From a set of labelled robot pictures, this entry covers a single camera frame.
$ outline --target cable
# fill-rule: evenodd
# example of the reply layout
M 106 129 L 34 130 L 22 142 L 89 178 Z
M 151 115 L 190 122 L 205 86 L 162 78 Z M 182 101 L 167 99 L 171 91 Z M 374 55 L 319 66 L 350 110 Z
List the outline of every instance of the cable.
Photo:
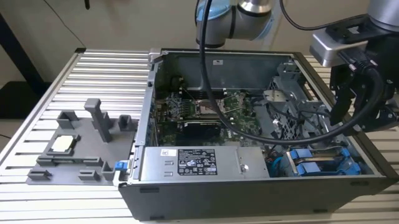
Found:
M 286 11 L 286 7 L 285 7 L 283 0 L 281 0 L 281 8 L 282 8 L 282 13 L 283 13 L 286 19 L 289 20 L 289 22 L 291 23 L 291 25 L 293 25 L 297 29 L 299 29 L 299 30 L 305 30 L 305 31 L 314 31 L 314 30 L 325 29 L 325 28 L 327 28 L 327 27 L 331 26 L 331 25 L 335 25 L 335 24 L 338 24 L 338 23 L 341 23 L 341 22 L 345 22 L 345 21 L 348 21 L 348 20 L 358 19 L 358 18 L 361 18 L 361 17 L 364 17 L 364 16 L 366 15 L 366 14 L 357 15 L 357 16 L 353 16 L 353 17 L 346 18 L 346 19 L 344 19 L 344 20 L 338 20 L 338 21 L 335 21 L 335 22 L 327 23 L 327 24 L 321 25 L 321 26 L 317 26 L 317 27 L 303 27 L 303 26 L 301 26 L 298 23 L 295 23 L 294 20 L 291 19 L 291 17 L 289 16 L 289 13 L 287 13 L 287 11 Z
M 7 138 L 7 139 L 11 139 L 10 136 L 5 135 L 5 134 L 0 134 L 2 137 Z
M 195 26 L 198 26 L 198 9 L 199 9 L 199 3 L 201 3 L 201 0 L 198 0 L 198 3 L 195 4 L 195 12 L 194 12 Z
M 302 114 L 302 113 L 313 113 L 313 114 L 322 115 L 322 116 L 325 116 L 325 117 L 330 117 L 330 114 L 329 114 L 329 113 L 318 112 L 318 111 L 301 110 L 301 111 L 298 111 L 298 113 L 299 113 L 299 114 Z
M 322 148 L 322 149 L 310 149 L 310 151 L 327 151 L 327 150 L 331 150 L 331 149 L 335 149 L 335 148 L 342 148 L 342 146 L 331 146 L 329 148 Z
M 218 106 L 215 96 L 213 93 L 213 88 L 210 84 L 210 79 L 209 79 L 209 71 L 207 71 L 207 64 L 206 64 L 206 36 L 207 36 L 207 23 L 209 23 L 209 15 L 210 15 L 210 8 L 211 8 L 213 0 L 206 1 L 206 8 L 205 8 L 205 15 L 203 15 L 203 23 L 201 27 L 201 38 L 199 38 L 199 59 L 201 59 L 201 75 L 203 78 L 205 82 L 205 89 L 207 91 L 209 99 L 210 99 L 210 104 L 213 106 L 214 111 L 217 112 L 221 121 L 226 125 L 226 127 L 235 133 L 238 133 L 241 136 L 245 138 L 249 138 L 251 140 L 263 142 L 270 145 L 285 145 L 285 146 L 291 146 L 291 145 L 309 145 L 317 142 L 321 142 L 323 140 L 331 139 L 335 136 L 344 134 L 348 130 L 350 130 L 361 120 L 369 116 L 369 114 L 373 112 L 376 106 L 381 102 L 381 98 L 384 95 L 384 90 L 385 90 L 385 81 L 382 79 L 382 76 L 377 69 L 374 67 L 366 66 L 365 64 L 362 66 L 362 71 L 365 75 L 368 75 L 373 82 L 374 82 L 374 89 L 372 91 L 372 98 L 361 110 L 361 112 L 353 117 L 353 119 L 345 123 L 341 127 L 337 129 L 331 130 L 329 133 L 318 135 L 315 137 L 307 138 L 307 139 L 301 139 L 301 140 L 278 140 L 278 139 L 271 139 L 271 138 L 265 138 L 262 136 L 255 136 L 251 135 L 246 132 L 243 132 L 241 129 L 238 129 L 230 122 L 230 120 L 225 117 L 223 112 L 221 111 L 221 108 Z
M 79 40 L 79 42 L 82 43 L 82 45 L 86 48 L 86 44 L 82 42 L 82 40 L 79 39 L 79 37 L 77 36 L 77 34 L 74 33 L 74 31 L 70 29 L 70 27 L 67 26 L 67 24 L 65 23 L 62 17 L 59 16 L 58 12 L 55 11 L 55 9 L 53 8 L 53 6 L 50 5 L 47 0 L 43 0 L 46 2 L 46 4 L 49 5 L 49 7 L 51 8 L 51 10 L 54 11 L 54 13 L 57 14 L 58 18 L 61 19 L 62 23 L 65 24 L 65 27 L 70 30 L 70 32 L 73 33 L 73 35 L 77 37 L 77 39 Z

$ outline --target black electrical cord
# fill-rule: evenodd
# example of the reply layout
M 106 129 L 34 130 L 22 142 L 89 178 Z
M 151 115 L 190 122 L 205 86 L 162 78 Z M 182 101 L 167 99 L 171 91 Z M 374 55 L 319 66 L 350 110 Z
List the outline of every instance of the black electrical cord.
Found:
M 10 136 L 5 135 L 5 134 L 0 134 L 2 137 L 7 138 L 7 139 L 11 139 Z
M 195 26 L 198 26 L 198 9 L 199 9 L 199 3 L 201 3 L 201 0 L 198 0 L 198 3 L 195 4 L 195 12 L 194 12 Z
M 335 22 L 323 24 L 323 25 L 317 26 L 317 27 L 303 27 L 303 26 L 301 26 L 298 23 L 295 23 L 294 20 L 291 19 L 291 17 L 289 16 L 289 13 L 287 13 L 287 11 L 286 11 L 286 7 L 285 7 L 283 0 L 281 0 L 281 8 L 282 8 L 283 15 L 285 15 L 286 19 L 289 20 L 289 22 L 291 23 L 291 25 L 293 25 L 297 29 L 299 29 L 299 30 L 305 30 L 305 31 L 314 31 L 314 30 L 325 29 L 325 28 L 327 28 L 327 27 L 331 26 L 331 25 L 335 25 L 335 24 L 338 24 L 338 23 L 341 23 L 341 22 L 345 22 L 345 21 L 348 21 L 348 20 L 352 20 L 352 19 L 358 19 L 358 18 L 361 18 L 361 17 L 364 17 L 364 16 L 366 15 L 366 14 L 357 15 L 357 16 L 353 16 L 353 17 L 346 18 L 346 19 L 344 19 L 344 20 L 338 20 L 338 21 L 335 21 Z
M 307 138 L 307 139 L 301 139 L 301 140 L 278 140 L 278 139 L 271 139 L 271 138 L 265 138 L 262 136 L 255 136 L 251 135 L 242 130 L 239 130 L 230 122 L 230 120 L 225 117 L 223 112 L 221 111 L 219 105 L 217 103 L 214 93 L 213 93 L 213 88 L 210 84 L 210 78 L 209 78 L 209 71 L 207 71 L 207 64 L 206 64 L 206 36 L 207 36 L 207 23 L 209 23 L 209 15 L 210 15 L 210 9 L 211 9 L 211 4 L 213 0 L 207 0 L 206 2 L 206 7 L 205 7 L 205 14 L 203 14 L 203 23 L 201 27 L 201 38 L 199 38 L 199 59 L 201 59 L 201 71 L 202 71 L 202 78 L 205 82 L 205 89 L 207 91 L 210 103 L 213 106 L 213 110 L 217 112 L 221 121 L 226 125 L 226 127 L 238 133 L 241 136 L 245 138 L 249 138 L 251 140 L 263 142 L 270 145 L 285 145 L 285 146 L 291 146 L 291 145 L 309 145 L 317 142 L 321 142 L 323 140 L 331 139 L 335 136 L 344 134 L 348 130 L 350 130 L 361 120 L 369 116 L 369 114 L 373 112 L 376 106 L 381 102 L 381 98 L 384 95 L 384 90 L 385 90 L 385 82 L 382 79 L 382 76 L 377 69 L 374 67 L 368 67 L 362 69 L 364 74 L 370 76 L 370 78 L 374 81 L 374 89 L 372 92 L 372 98 L 362 109 L 362 111 L 354 116 L 354 118 L 344 124 L 341 127 L 337 129 L 331 130 L 329 133 L 318 135 L 315 137 Z
M 49 3 L 49 1 L 47 1 L 47 0 L 43 0 L 43 1 L 46 2 L 46 4 L 49 5 L 49 7 L 51 8 L 51 10 L 54 11 L 54 13 L 57 14 L 57 16 L 58 16 L 58 18 L 61 19 L 61 21 L 62 21 L 65 27 L 70 30 L 70 32 L 73 33 L 73 35 L 75 36 L 75 38 L 79 40 L 79 42 L 82 43 L 82 45 L 83 45 L 85 48 L 86 48 L 86 44 L 82 42 L 82 40 L 79 39 L 79 37 L 77 36 L 77 34 L 74 33 L 74 31 L 70 29 L 70 27 L 69 27 L 67 24 L 65 23 L 65 21 L 63 21 L 61 15 L 58 14 L 58 12 L 55 11 L 55 9 L 53 8 L 53 6 L 51 6 L 51 4 Z
M 325 117 L 330 117 L 330 114 L 329 114 L 329 113 L 319 112 L 319 111 L 299 110 L 298 113 L 299 113 L 299 114 L 303 114 L 303 113 L 313 113 L 313 114 L 317 114 L 317 115 L 322 115 L 322 116 L 325 116 Z

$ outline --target blue latch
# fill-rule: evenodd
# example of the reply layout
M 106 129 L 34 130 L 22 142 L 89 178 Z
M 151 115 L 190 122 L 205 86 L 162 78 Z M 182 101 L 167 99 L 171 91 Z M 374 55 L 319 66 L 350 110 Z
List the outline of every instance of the blue latch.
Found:
M 129 169 L 127 161 L 119 161 L 115 163 L 115 170 L 127 171 L 127 169 Z

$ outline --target warning label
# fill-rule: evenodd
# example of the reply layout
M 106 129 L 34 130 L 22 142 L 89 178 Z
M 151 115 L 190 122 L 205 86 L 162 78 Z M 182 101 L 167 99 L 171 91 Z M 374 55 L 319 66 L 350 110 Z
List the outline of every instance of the warning label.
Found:
M 218 175 L 214 149 L 179 149 L 179 175 Z

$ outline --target metal slat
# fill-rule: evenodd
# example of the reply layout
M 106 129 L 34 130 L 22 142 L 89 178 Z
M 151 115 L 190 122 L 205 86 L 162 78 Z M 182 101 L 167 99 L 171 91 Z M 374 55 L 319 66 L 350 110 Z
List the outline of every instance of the metal slat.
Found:
M 107 86 L 107 87 L 146 87 L 147 86 L 147 81 L 137 81 L 131 82 L 127 80 L 107 80 L 107 81 L 95 81 L 95 80 L 67 80 L 63 84 L 63 86 Z
M 83 209 L 127 209 L 121 199 L 91 199 L 91 200 L 43 200 L 43 201 L 14 201 L 0 202 L 3 211 L 42 211 L 42 210 L 83 210 Z
M 59 114 L 61 114 L 61 110 L 54 110 L 54 111 L 45 111 L 43 112 L 43 115 L 42 115 L 42 119 L 57 119 Z M 119 116 L 122 114 L 125 115 L 130 115 L 133 117 L 133 119 L 139 119 L 141 118 L 141 111 L 137 111 L 137 112 L 133 112 L 133 111 L 109 111 L 109 115 L 110 115 L 110 118 L 119 118 Z M 90 112 L 87 111 L 75 111 L 78 117 L 81 118 L 91 118 L 91 114 Z
M 0 193 L 0 201 L 26 200 L 61 200 L 61 199 L 95 199 L 95 198 L 122 198 L 118 190 L 105 191 L 74 191 L 74 192 L 25 192 Z
M 130 74 L 91 74 L 91 73 L 73 73 L 69 76 L 69 80 L 103 80 L 103 79 L 114 79 L 114 80 L 143 80 L 147 81 L 149 76 L 146 75 L 130 75 Z
M 85 110 L 86 102 L 53 102 L 49 104 L 49 110 Z M 103 111 L 131 111 L 141 112 L 143 105 L 141 103 L 109 103 L 102 102 L 101 108 Z
M 74 191 L 118 191 L 115 186 L 93 185 L 27 185 L 27 184 L 0 184 L 0 193 L 29 193 L 29 192 L 74 192 Z
M 51 218 L 82 218 L 82 217 L 131 217 L 129 209 L 105 209 L 95 210 L 53 210 L 38 211 L 6 211 L 2 212 L 2 220 L 22 220 L 22 219 L 51 219 Z
M 75 86 L 75 87 L 62 87 L 59 93 L 117 93 L 117 94 L 145 94 L 146 86 L 138 87 L 97 87 L 97 86 Z
M 89 98 L 99 98 L 102 102 L 142 102 L 145 100 L 145 94 L 105 94 L 105 93 L 59 93 L 55 95 L 53 101 L 85 101 Z

